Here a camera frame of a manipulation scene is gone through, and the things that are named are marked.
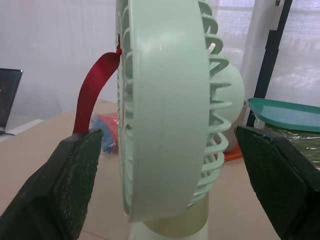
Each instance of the laptop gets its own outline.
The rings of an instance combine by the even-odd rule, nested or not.
[[[0,131],[7,126],[22,73],[18,69],[0,68]]]

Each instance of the table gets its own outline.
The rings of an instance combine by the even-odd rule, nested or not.
[[[117,105],[99,101],[95,113]],[[72,134],[75,114],[62,113],[0,143],[0,214],[58,143]],[[80,240],[127,240],[117,155],[102,154]],[[278,240],[255,193],[242,159],[227,162],[209,195],[209,234],[217,240]]]

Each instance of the teal tray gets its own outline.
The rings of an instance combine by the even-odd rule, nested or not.
[[[283,129],[320,133],[320,107],[250,98],[254,115],[267,124]]]

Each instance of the red strap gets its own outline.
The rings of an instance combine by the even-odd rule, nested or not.
[[[116,52],[102,55],[90,69],[80,89],[74,122],[74,134],[86,134],[95,103],[109,78],[114,74],[120,64],[121,56],[120,37]]]

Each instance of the blue object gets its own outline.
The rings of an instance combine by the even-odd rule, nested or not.
[[[94,128],[102,129],[103,131],[103,139],[101,144],[102,150],[105,153],[114,154],[116,143],[111,135],[107,124],[98,116],[91,121],[91,124]]]
[[[265,123],[283,129],[320,133],[320,107],[250,98],[254,115]]]

